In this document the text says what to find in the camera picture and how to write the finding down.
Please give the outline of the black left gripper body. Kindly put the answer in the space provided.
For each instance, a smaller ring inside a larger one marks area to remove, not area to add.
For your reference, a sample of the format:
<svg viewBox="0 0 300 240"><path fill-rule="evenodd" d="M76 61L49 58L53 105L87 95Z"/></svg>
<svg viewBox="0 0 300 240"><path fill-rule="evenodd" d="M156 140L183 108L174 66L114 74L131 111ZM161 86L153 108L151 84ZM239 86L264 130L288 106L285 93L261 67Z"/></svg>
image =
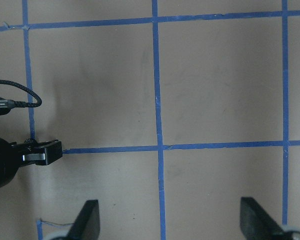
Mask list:
<svg viewBox="0 0 300 240"><path fill-rule="evenodd" d="M62 142L37 142L29 138L23 143L7 142L0 138L0 188L12 181L21 167L48 166L63 156Z"/></svg>

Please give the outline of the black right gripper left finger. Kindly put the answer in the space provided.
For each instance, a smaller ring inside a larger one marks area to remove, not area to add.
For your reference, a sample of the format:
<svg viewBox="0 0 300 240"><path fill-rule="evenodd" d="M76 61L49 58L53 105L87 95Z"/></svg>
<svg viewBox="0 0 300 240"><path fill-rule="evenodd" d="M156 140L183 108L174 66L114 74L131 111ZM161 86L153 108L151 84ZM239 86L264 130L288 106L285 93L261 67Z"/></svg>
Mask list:
<svg viewBox="0 0 300 240"><path fill-rule="evenodd" d="M72 227L66 240L98 240L101 231L99 201L87 200Z"/></svg>

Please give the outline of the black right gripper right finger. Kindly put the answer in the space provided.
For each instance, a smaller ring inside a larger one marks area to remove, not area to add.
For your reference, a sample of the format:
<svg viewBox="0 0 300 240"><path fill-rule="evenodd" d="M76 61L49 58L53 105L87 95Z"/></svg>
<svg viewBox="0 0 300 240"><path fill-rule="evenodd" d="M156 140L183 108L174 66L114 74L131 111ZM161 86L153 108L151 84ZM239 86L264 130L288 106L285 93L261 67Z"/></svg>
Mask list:
<svg viewBox="0 0 300 240"><path fill-rule="evenodd" d="M253 197L241 197L240 230L246 240L289 240L284 231Z"/></svg>

